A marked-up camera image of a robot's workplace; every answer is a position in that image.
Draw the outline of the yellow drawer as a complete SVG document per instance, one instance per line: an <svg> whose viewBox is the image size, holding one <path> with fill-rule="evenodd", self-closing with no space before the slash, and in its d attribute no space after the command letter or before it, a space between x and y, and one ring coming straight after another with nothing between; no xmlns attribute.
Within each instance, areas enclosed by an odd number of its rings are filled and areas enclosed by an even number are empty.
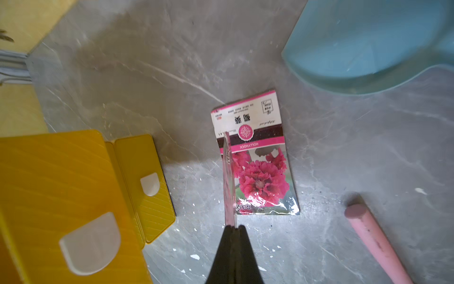
<svg viewBox="0 0 454 284"><path fill-rule="evenodd" d="M154 140L146 134L105 145L143 248L176 221Z"/></svg>

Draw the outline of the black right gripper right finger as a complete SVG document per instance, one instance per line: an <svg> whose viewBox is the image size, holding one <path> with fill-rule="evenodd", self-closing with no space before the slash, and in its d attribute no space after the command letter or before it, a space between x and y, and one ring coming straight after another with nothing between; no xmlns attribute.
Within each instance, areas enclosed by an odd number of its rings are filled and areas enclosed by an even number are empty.
<svg viewBox="0 0 454 284"><path fill-rule="evenodd" d="M234 283L264 283L245 226L234 231Z"/></svg>

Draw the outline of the pink hollyhock seed bag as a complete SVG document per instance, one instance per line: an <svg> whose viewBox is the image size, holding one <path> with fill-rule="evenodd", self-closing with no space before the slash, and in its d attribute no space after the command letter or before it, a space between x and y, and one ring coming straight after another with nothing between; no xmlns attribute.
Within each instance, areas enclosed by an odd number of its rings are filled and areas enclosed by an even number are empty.
<svg viewBox="0 0 454 284"><path fill-rule="evenodd" d="M216 108L211 118L221 153L229 134L236 213L299 215L277 92Z"/></svg>
<svg viewBox="0 0 454 284"><path fill-rule="evenodd" d="M237 227L236 223L236 192L234 177L234 161L232 158L229 132L223 134L223 197L225 208L225 225Z"/></svg>

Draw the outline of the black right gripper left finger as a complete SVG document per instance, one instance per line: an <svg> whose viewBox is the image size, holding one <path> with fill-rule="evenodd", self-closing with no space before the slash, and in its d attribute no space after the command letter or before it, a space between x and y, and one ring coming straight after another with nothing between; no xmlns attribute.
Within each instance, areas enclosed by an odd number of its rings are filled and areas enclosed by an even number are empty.
<svg viewBox="0 0 454 284"><path fill-rule="evenodd" d="M235 282L234 231L232 226L224 228L206 284L233 284Z"/></svg>

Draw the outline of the yellow plastic drawer cabinet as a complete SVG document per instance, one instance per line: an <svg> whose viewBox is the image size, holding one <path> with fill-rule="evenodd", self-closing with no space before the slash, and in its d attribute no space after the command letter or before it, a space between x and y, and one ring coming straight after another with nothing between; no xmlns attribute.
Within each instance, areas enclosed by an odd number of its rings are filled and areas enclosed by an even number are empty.
<svg viewBox="0 0 454 284"><path fill-rule="evenodd" d="M1 139L1 282L151 282L99 131Z"/></svg>

